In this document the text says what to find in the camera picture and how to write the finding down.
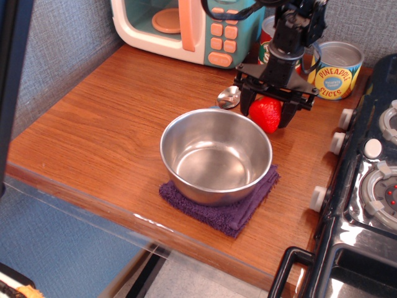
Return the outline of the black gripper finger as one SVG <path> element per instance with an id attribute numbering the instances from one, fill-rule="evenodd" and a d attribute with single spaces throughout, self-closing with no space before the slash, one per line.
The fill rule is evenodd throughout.
<path id="1" fill-rule="evenodd" d="M 279 129 L 283 129 L 288 126 L 290 121 L 295 116 L 296 111 L 298 110 L 298 103 L 295 101 L 284 102 L 282 105 L 282 111 L 279 122 Z"/>
<path id="2" fill-rule="evenodd" d="M 240 111 L 242 115 L 249 115 L 249 108 L 251 104 L 256 99 L 257 93 L 247 84 L 243 84 L 241 87 L 241 95 L 240 95 Z"/>

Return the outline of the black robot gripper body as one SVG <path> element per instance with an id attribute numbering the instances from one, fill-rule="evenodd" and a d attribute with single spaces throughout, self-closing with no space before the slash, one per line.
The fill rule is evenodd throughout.
<path id="1" fill-rule="evenodd" d="M 238 64 L 234 85 L 241 91 L 242 85 L 247 84 L 257 95 L 273 97 L 282 102 L 295 101 L 298 103 L 298 110 L 311 110 L 318 90 L 301 78 L 295 69 L 296 63 L 303 58 L 305 47 L 286 53 L 270 46 L 269 51 L 267 64 Z"/>

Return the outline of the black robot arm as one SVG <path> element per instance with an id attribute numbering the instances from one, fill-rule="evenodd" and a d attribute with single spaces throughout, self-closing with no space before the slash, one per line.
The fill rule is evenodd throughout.
<path id="1" fill-rule="evenodd" d="M 276 1 L 275 33 L 269 43 L 269 61 L 263 65 L 239 64 L 234 85 L 241 91 L 240 111 L 249 114 L 257 95 L 282 102 L 279 127 L 285 128 L 296 111 L 311 110 L 319 91 L 300 76 L 296 64 L 306 48 L 314 47 L 326 28 L 326 1 Z"/>

